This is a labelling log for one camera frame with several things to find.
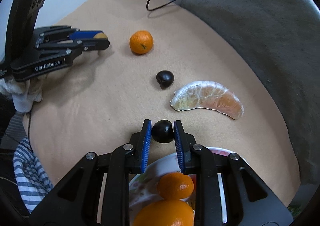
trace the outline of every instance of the striped cloth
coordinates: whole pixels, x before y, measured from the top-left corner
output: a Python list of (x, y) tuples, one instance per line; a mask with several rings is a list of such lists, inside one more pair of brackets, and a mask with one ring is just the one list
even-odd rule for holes
[(13, 167), (20, 195), (31, 213), (53, 185), (39, 159), (28, 148), (29, 140), (24, 138), (14, 153)]

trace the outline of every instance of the gray fabric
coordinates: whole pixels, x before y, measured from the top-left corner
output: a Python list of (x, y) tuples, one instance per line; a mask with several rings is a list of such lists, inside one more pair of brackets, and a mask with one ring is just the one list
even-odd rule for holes
[(318, 183), (320, 13), (313, 1), (178, 0), (177, 4), (210, 25), (249, 64), (284, 117), (302, 184)]
[(9, 135), (11, 138), (7, 135), (3, 135), (1, 139), (0, 148), (15, 150), (19, 144), (18, 142), (22, 141), (22, 139), (27, 137), (22, 124), (23, 115), (23, 113), (16, 112), (15, 115), (12, 116), (9, 125), (5, 131), (5, 133)]

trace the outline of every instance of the plate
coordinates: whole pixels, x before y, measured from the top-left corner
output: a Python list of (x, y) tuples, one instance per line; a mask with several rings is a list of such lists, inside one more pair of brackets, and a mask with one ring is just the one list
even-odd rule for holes
[[(223, 148), (208, 147), (213, 153), (228, 156), (233, 151)], [(160, 178), (167, 173), (180, 172), (177, 160), (177, 154), (172, 153), (165, 156), (152, 164), (148, 165), (145, 173), (137, 174), (129, 183), (129, 211), (130, 225), (133, 225), (138, 212), (150, 203), (162, 200), (156, 191), (156, 185)], [(221, 208), (222, 208), (222, 223), (227, 222), (227, 210), (224, 197), (221, 174), (218, 174)]]

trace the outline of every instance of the orange slice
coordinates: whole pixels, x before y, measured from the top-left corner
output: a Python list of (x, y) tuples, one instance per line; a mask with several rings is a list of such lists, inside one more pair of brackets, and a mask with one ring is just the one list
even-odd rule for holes
[(175, 92), (170, 105), (176, 111), (196, 108), (216, 110), (234, 120), (243, 115), (243, 105), (235, 94), (214, 81), (191, 82)]

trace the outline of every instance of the beige table surface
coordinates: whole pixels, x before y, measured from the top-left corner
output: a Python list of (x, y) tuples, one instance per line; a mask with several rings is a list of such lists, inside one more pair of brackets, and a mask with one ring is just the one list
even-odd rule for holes
[[(284, 120), (259, 79), (237, 52), (190, 12), (170, 5), (155, 12), (147, 0), (88, 0), (58, 24), (102, 29), (111, 42), (83, 52), (73, 67), (50, 73), (43, 101), (32, 111), (30, 141), (53, 184), (87, 152), (104, 154), (129, 141), (144, 119), (181, 120), (198, 143), (242, 155), (286, 205), (296, 193), (299, 168)], [(167, 0), (152, 0), (150, 6)], [(153, 50), (132, 54), (129, 38), (148, 30)], [(155, 76), (175, 75), (161, 90)], [(183, 85), (212, 80), (231, 89), (244, 105), (237, 121), (216, 111), (176, 112), (169, 101)], [(150, 162), (175, 152), (174, 142), (152, 142)]]

